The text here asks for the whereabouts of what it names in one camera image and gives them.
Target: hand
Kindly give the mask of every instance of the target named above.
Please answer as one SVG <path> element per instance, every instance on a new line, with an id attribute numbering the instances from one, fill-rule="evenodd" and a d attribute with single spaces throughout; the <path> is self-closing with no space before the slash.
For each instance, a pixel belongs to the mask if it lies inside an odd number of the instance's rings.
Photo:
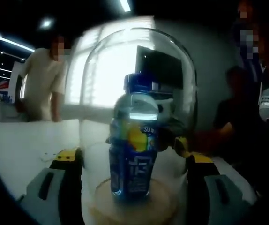
<path id="1" fill-rule="evenodd" d="M 52 116 L 52 121 L 53 122 L 61 122 L 62 119 L 61 119 L 61 117 L 59 115 L 53 115 Z"/>
<path id="2" fill-rule="evenodd" d="M 199 132 L 189 140 L 191 151 L 200 153 L 211 153 L 220 143 L 220 133 L 218 131 Z"/>

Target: wooden base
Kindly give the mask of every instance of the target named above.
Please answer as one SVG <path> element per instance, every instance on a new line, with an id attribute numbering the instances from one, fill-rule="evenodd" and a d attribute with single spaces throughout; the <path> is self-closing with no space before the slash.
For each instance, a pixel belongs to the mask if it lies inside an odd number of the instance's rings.
<path id="1" fill-rule="evenodd" d="M 169 224 L 177 208 L 177 201 L 169 189 L 151 180 L 149 196 L 143 202 L 117 202 L 110 180 L 103 181 L 95 191 L 94 206 L 90 208 L 98 225 L 165 225 Z"/>

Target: yellow lemon graphic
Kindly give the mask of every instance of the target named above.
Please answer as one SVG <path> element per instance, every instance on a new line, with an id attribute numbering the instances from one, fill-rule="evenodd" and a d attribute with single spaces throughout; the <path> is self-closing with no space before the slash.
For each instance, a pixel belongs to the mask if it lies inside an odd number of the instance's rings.
<path id="1" fill-rule="evenodd" d="M 145 151 L 147 146 L 147 135 L 141 132 L 138 124 L 133 124 L 128 130 L 128 142 L 135 151 Z"/>

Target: window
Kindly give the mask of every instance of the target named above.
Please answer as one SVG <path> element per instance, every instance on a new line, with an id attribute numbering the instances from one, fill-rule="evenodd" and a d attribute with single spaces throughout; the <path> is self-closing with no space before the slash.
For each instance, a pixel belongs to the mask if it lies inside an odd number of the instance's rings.
<path id="1" fill-rule="evenodd" d="M 20 98 L 24 98 L 25 96 L 25 85 L 26 85 L 27 75 L 24 77 L 21 85 Z"/>
<path id="2" fill-rule="evenodd" d="M 131 35 L 127 35 L 127 30 L 134 27 L 153 28 L 153 24 L 152 17 L 139 17 L 112 22 L 87 31 L 80 38 L 73 55 L 67 78 L 65 103 L 113 107 L 124 93 L 125 75 L 135 72 L 137 46 L 150 49 L 154 47 L 148 30 L 137 30 Z M 89 64 L 84 74 L 85 62 L 93 47 L 98 41 L 119 30 L 126 31 L 114 36 L 107 43 L 107 48 L 93 58 L 94 63 Z"/>

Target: bottle label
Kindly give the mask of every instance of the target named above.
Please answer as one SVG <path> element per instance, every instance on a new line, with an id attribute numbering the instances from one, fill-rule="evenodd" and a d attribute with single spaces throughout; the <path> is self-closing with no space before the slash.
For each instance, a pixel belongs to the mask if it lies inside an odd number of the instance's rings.
<path id="1" fill-rule="evenodd" d="M 113 120 L 110 132 L 112 191 L 147 193 L 157 155 L 157 129 L 150 123 Z"/>
<path id="2" fill-rule="evenodd" d="M 130 176 L 127 190 L 129 193 L 148 192 L 153 160 L 153 157 L 149 156 L 134 156 L 128 161 Z"/>

